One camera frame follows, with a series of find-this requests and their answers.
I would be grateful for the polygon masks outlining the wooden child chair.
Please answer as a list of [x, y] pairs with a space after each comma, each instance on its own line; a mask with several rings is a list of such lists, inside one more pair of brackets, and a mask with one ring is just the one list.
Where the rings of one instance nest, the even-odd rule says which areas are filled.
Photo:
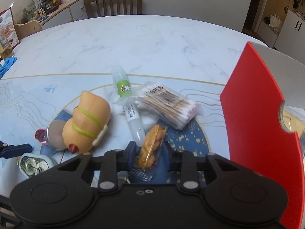
[[29, 21], [25, 24], [15, 24], [14, 28], [19, 40], [42, 31], [42, 27], [37, 20]]

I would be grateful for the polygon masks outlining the blue rubber glove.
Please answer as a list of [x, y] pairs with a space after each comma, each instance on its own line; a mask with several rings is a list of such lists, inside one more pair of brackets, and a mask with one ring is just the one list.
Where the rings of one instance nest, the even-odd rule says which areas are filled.
[[3, 65], [0, 67], [0, 79], [7, 73], [7, 71], [12, 67], [12, 65], [17, 61], [17, 57], [8, 57], [4, 60]]

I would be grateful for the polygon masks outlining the bagged toast slice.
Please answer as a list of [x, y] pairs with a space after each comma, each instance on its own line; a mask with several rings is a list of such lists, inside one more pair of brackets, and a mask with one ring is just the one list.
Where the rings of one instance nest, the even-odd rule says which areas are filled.
[[290, 108], [284, 108], [280, 115], [282, 127], [287, 132], [296, 132], [300, 138], [304, 133], [304, 116]]

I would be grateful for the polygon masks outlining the red menu card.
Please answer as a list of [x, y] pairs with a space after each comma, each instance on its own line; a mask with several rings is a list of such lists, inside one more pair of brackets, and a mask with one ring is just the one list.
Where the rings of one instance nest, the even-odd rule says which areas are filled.
[[3, 31], [13, 49], [20, 43], [14, 27], [14, 18], [10, 7], [1, 12], [1, 31]]

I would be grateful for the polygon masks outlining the white storage cabinets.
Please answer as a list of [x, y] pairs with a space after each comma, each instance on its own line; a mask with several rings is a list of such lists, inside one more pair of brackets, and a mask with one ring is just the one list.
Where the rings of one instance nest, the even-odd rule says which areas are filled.
[[[280, 28], [269, 26], [274, 13]], [[304, 0], [265, 0], [257, 34], [267, 46], [304, 63]]]

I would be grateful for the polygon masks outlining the white sideboard cabinet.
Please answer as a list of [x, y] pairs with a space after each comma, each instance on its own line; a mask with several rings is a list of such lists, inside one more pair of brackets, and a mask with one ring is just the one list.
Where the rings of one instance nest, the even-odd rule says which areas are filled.
[[58, 9], [49, 14], [49, 17], [40, 22], [43, 30], [62, 24], [87, 19], [84, 0], [71, 0], [59, 5]]

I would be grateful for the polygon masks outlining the red shoe box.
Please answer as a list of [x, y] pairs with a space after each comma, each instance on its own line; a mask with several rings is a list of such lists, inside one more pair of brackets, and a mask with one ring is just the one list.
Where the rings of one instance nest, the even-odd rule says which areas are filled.
[[283, 106], [304, 108], [304, 65], [248, 42], [220, 95], [232, 161], [281, 184], [286, 228], [300, 228], [304, 169], [298, 134], [280, 123]]

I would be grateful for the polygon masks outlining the white tote bag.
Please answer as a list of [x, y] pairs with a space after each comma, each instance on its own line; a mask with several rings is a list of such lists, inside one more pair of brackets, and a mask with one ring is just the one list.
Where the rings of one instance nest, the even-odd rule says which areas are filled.
[[281, 26], [281, 19], [277, 13], [274, 13], [270, 16], [269, 26], [273, 28], [280, 28]]

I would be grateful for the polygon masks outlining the brown wooden chair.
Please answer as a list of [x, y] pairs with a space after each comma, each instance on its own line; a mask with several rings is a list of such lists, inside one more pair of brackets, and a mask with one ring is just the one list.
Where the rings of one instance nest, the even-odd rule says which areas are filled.
[[84, 6], [89, 18], [143, 14], [143, 0], [84, 0]]

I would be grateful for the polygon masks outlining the white green tube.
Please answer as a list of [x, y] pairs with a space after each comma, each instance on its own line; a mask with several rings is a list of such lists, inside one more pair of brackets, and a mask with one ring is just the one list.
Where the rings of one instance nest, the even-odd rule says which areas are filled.
[[131, 85], [123, 67], [115, 66], [112, 71], [112, 78], [119, 98], [123, 99], [122, 106], [132, 139], [138, 147], [142, 147], [145, 141], [144, 126], [136, 105], [128, 98], [132, 93]]

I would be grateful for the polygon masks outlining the orange snack packet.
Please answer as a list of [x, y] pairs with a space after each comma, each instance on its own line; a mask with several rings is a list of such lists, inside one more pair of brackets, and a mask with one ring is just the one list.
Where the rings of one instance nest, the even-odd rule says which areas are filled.
[[162, 144], [168, 126], [154, 124], [148, 131], [142, 147], [135, 158], [129, 176], [136, 181], [151, 181], [158, 165], [158, 158], [162, 152]]

